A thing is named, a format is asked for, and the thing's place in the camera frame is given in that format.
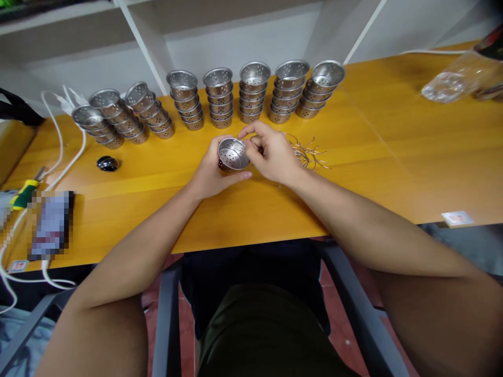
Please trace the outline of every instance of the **person's right hand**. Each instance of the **person's right hand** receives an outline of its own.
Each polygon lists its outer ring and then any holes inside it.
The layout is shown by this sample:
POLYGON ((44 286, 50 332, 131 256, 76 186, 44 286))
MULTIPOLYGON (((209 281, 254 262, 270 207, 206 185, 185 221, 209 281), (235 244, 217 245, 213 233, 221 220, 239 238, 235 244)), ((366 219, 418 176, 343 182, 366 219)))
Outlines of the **person's right hand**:
POLYGON ((254 132, 256 136, 243 140, 246 155, 265 178, 288 186, 303 167, 284 133, 258 120, 243 128, 237 138, 243 139, 254 132))

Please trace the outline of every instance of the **power cord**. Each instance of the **power cord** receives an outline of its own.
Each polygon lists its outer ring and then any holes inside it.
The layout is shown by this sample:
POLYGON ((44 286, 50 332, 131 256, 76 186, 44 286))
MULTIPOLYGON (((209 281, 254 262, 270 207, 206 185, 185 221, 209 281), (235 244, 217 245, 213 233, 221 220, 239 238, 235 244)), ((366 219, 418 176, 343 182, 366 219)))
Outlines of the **power cord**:
MULTIPOLYGON (((64 88, 66 94, 67 94, 67 97, 68 97, 68 102, 72 105, 72 107, 75 107, 75 105, 73 104, 73 101, 71 100, 66 88, 64 88)), ((58 134, 58 139, 59 139, 59 157, 58 157, 58 160, 57 162, 54 164, 53 167, 51 167, 48 171, 44 172, 41 176, 41 180, 43 178, 45 178, 48 174, 52 173, 55 169, 58 168, 58 166, 60 165, 61 161, 63 160, 63 137, 61 135, 61 130, 59 128, 59 125, 58 125, 58 122, 56 121, 49 105, 47 104, 47 101, 45 99, 45 95, 46 94, 53 94, 57 100, 59 100, 61 103, 64 103, 66 101, 65 98, 59 96, 58 94, 56 93, 53 93, 53 92, 49 92, 49 91, 43 91, 40 96, 42 98, 42 101, 43 103, 45 104, 48 112, 49 112, 49 115, 52 119, 52 121, 54 122, 54 126, 56 128, 56 132, 58 134)), ((82 153, 84 152, 84 149, 85 149, 85 145, 86 145, 86 133, 85 133, 85 130, 79 128, 80 131, 82 132, 82 146, 79 150, 79 152, 75 155, 75 157, 70 161, 70 163, 67 165, 67 167, 61 172, 61 174, 56 178, 56 180, 51 183, 44 191, 51 191, 52 189, 54 189, 56 187, 56 185, 61 181, 61 179, 64 177, 64 175, 70 170, 70 168, 75 164, 75 162, 79 159, 79 157, 82 155, 82 153)), ((48 269, 49 269, 49 264, 50 264, 50 261, 49 260, 44 260, 42 261, 42 276, 44 277, 43 280, 24 280, 24 279, 19 279, 19 278, 16 278, 12 275, 10 275, 3 267, 3 258, 4 258, 4 254, 5 254, 5 251, 7 250, 7 246, 10 244, 12 238, 14 237, 14 234, 17 230, 17 228, 19 227, 19 225, 21 224, 21 221, 24 219, 24 217, 26 216, 26 213, 27 213, 27 209, 24 209, 18 216, 18 218, 16 219, 16 222, 14 223, 14 226, 12 227, 12 230, 9 232, 9 234, 7 235, 5 241, 4 241, 4 244, 2 246, 2 248, 0 249, 0 276, 2 278, 2 281, 7 289, 7 291, 9 292, 9 294, 11 295, 11 297, 13 298, 13 302, 12 304, 5 310, 1 311, 0 314, 2 313, 5 313, 9 310, 11 310, 13 307, 16 306, 17 304, 17 295, 16 293, 14 292, 14 290, 12 289, 12 287, 10 286, 9 284, 9 280, 12 280, 12 281, 16 281, 16 282, 20 282, 20 283, 43 283, 43 282, 47 282, 49 283, 50 285, 56 287, 56 288, 59 288, 59 289, 62 289, 62 290, 68 290, 68 289, 72 289, 73 287, 65 287, 63 285, 60 285, 58 283, 65 283, 65 284, 70 284, 70 285, 73 285, 75 286, 75 283, 70 281, 70 280, 63 280, 63 279, 51 279, 50 276, 49 276, 49 273, 48 273, 48 269)))
POLYGON ((409 50, 399 53, 398 55, 404 55, 407 53, 429 53, 434 55, 462 55, 466 51, 440 51, 440 50, 409 50))

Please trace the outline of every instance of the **sticker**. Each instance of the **sticker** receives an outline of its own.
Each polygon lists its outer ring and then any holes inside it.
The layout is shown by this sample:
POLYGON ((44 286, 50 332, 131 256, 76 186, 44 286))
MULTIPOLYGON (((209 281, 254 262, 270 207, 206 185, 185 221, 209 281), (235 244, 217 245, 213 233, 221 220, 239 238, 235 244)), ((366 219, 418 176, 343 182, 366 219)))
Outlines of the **sticker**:
POLYGON ((9 272, 23 272, 28 267, 28 261, 14 261, 10 265, 9 272))
POLYGON ((443 213, 442 216, 449 226, 473 224, 472 218, 464 211, 446 212, 443 213))

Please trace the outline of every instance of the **wooden table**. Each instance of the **wooden table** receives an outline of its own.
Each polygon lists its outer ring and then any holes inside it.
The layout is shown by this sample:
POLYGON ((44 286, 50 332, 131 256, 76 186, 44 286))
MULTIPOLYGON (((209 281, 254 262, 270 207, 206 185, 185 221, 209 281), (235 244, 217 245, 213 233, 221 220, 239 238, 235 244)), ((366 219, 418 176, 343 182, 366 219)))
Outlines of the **wooden table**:
MULTIPOLYGON (((468 48, 473 43, 453 48, 468 48)), ((384 205, 414 223, 442 221, 441 213, 465 210, 476 225, 503 222, 503 106, 465 98, 442 105, 420 96, 421 87, 454 56, 405 55, 347 67, 347 77, 325 109, 312 120, 297 115, 275 125, 302 143, 327 150, 331 167, 324 177, 384 205)), ((272 81, 267 92, 270 103, 272 81)), ((88 138, 84 155, 58 190, 77 193, 72 242, 51 267, 96 263, 130 230, 171 198, 190 179, 210 139, 244 127, 238 111, 232 125, 212 126, 204 90, 199 95, 205 126, 188 131, 173 100, 161 101, 173 118, 176 134, 154 135, 143 145, 125 143, 110 151, 88 138), (96 167, 103 155, 122 161, 115 173, 96 167)), ((234 86, 238 107, 238 85, 234 86)), ((65 143, 63 167, 78 151, 81 138, 69 116, 58 117, 65 143)), ((40 166, 58 156, 50 121, 44 123, 3 189, 19 188, 40 166)), ((174 253, 251 243, 321 236, 326 230, 291 191, 254 177, 205 200, 194 213, 174 253)), ((57 174, 51 175, 50 184, 57 174)), ((26 258, 26 230, 7 253, 5 265, 26 258)), ((31 263, 29 270, 39 269, 31 263)))

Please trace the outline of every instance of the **gray chair armrest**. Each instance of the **gray chair armrest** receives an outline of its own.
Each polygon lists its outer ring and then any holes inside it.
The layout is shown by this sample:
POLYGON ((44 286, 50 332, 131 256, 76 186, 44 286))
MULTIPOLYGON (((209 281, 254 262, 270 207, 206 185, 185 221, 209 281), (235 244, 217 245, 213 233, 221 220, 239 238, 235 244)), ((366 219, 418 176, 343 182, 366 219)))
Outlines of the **gray chair armrest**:
POLYGON ((400 351, 380 319, 386 314, 372 306, 342 249, 334 243, 315 244, 341 297, 369 374, 409 376, 400 351))
POLYGON ((182 260, 165 269, 161 276, 152 377, 182 376, 178 319, 178 282, 182 260))
POLYGON ((29 340, 51 305, 57 305, 63 310, 74 290, 75 289, 47 295, 38 303, 14 338, 10 341, 7 348, 0 354, 0 377, 7 375, 12 363, 17 359, 19 353, 22 351, 26 342, 29 340))

